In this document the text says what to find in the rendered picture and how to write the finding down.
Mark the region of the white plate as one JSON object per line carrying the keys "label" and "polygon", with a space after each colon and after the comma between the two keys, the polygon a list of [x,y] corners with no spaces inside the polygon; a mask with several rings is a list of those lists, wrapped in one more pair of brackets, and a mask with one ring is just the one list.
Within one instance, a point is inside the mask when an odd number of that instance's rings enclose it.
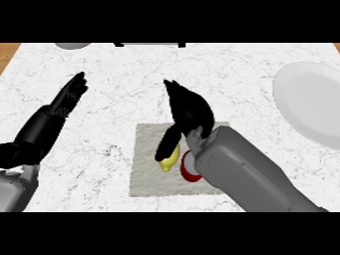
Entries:
{"label": "white plate", "polygon": [[313,62],[285,65],[273,76],[272,96],[297,132],[340,150],[340,71]]}

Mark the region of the grey round object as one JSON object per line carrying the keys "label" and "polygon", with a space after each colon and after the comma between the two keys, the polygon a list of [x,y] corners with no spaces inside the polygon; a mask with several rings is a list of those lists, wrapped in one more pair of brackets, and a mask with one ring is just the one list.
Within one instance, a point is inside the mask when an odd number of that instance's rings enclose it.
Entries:
{"label": "grey round object", "polygon": [[77,50],[87,47],[91,43],[55,43],[55,45],[63,50]]}

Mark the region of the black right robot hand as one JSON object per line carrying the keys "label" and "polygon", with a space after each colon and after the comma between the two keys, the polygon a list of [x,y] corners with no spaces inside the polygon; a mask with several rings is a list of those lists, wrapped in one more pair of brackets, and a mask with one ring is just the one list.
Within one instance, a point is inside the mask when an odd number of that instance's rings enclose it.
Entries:
{"label": "black right robot hand", "polygon": [[164,80],[164,85],[170,97],[173,125],[165,130],[155,153],[155,161],[162,161],[170,157],[182,136],[201,128],[199,137],[207,138],[214,125],[213,112],[202,96],[176,81]]}

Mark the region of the yellow lemon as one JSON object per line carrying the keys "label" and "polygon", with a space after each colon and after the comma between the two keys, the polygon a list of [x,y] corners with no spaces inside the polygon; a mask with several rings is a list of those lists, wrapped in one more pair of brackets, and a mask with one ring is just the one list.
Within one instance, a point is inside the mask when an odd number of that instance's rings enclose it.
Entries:
{"label": "yellow lemon", "polygon": [[167,172],[170,170],[170,168],[176,164],[177,158],[179,158],[179,146],[174,147],[170,157],[164,158],[159,161],[159,166],[161,166],[162,172]]}

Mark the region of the pale appliance with black frame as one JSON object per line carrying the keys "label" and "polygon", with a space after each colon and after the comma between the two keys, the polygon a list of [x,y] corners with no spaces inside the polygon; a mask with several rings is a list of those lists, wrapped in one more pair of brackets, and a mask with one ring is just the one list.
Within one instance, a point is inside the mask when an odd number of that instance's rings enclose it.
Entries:
{"label": "pale appliance with black frame", "polygon": [[185,43],[114,43],[115,47],[125,47],[125,46],[176,46],[177,48],[185,48]]}

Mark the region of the grey placemat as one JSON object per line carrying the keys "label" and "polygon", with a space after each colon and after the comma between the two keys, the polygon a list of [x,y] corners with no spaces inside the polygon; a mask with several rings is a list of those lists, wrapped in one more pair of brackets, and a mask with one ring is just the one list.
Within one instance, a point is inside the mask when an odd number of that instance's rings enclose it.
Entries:
{"label": "grey placemat", "polygon": [[162,171],[155,161],[155,152],[171,123],[137,124],[136,144],[130,178],[130,196],[216,195],[216,189],[204,179],[188,182],[179,172],[180,161]]}

